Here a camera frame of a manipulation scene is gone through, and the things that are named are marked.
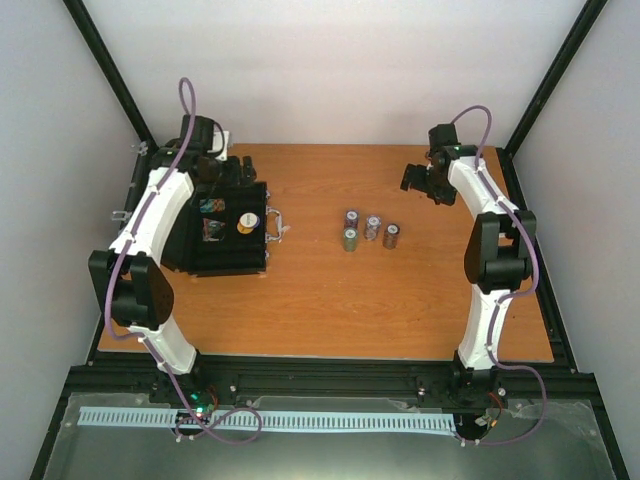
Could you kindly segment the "black poker set case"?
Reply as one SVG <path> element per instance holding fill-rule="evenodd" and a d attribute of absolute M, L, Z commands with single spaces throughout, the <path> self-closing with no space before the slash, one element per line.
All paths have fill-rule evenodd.
<path fill-rule="evenodd" d="M 265 271 L 267 245 L 281 239 L 267 223 L 280 211 L 269 204 L 265 182 L 250 186 L 195 185 L 177 170 L 184 152 L 172 141 L 151 158 L 149 179 L 141 200 L 111 250 L 125 257 L 147 256 L 171 271 L 195 276 L 257 274 Z M 201 213 L 201 200 L 223 199 L 222 212 Z M 250 233 L 238 232 L 246 212 L 260 217 Z"/>

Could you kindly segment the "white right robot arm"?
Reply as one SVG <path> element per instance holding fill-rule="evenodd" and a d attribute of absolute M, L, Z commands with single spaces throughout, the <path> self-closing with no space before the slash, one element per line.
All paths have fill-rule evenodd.
<path fill-rule="evenodd" d="M 464 254 L 471 306 L 447 387 L 454 403 L 472 406 L 495 388 L 499 342 L 515 294 L 538 277 L 537 220 L 503 194 L 479 149 L 459 142 L 454 124 L 438 124 L 428 136 L 429 163 L 407 165 L 401 189 L 424 193 L 437 205 L 460 198 L 474 220 Z"/>

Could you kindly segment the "grey chip stack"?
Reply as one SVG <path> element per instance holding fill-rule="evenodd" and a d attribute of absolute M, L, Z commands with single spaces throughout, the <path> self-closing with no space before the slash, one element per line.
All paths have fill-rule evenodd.
<path fill-rule="evenodd" d="M 366 218 L 363 236 L 367 241 L 373 241 L 377 238 L 381 227 L 381 218 L 377 215 L 369 215 Z"/>

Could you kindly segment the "brown chip stack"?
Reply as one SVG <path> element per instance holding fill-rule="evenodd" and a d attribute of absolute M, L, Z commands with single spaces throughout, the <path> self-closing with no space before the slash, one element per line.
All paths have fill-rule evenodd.
<path fill-rule="evenodd" d="M 395 249 L 398 244 L 400 227 L 395 223 L 389 223 L 383 235 L 383 247 L 389 250 Z"/>

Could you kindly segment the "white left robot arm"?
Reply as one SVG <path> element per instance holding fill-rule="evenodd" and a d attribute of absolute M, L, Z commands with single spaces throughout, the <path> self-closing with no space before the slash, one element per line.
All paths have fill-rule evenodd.
<path fill-rule="evenodd" d="M 144 192 L 117 239 L 88 267 L 108 330 L 144 344 L 186 402 L 201 400 L 208 378 L 197 349 L 174 318 L 166 269 L 195 276 L 266 268 L 268 192 L 250 157 L 228 153 L 229 134 L 203 116 L 182 119 L 178 137 L 150 158 Z"/>

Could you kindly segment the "white dealer button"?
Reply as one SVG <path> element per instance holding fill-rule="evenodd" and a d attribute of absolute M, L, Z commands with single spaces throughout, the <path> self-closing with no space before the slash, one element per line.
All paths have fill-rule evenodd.
<path fill-rule="evenodd" d="M 238 223 L 239 222 L 245 226 L 253 227 L 255 229 L 260 223 L 260 217 L 255 213 L 246 212 L 239 218 Z"/>

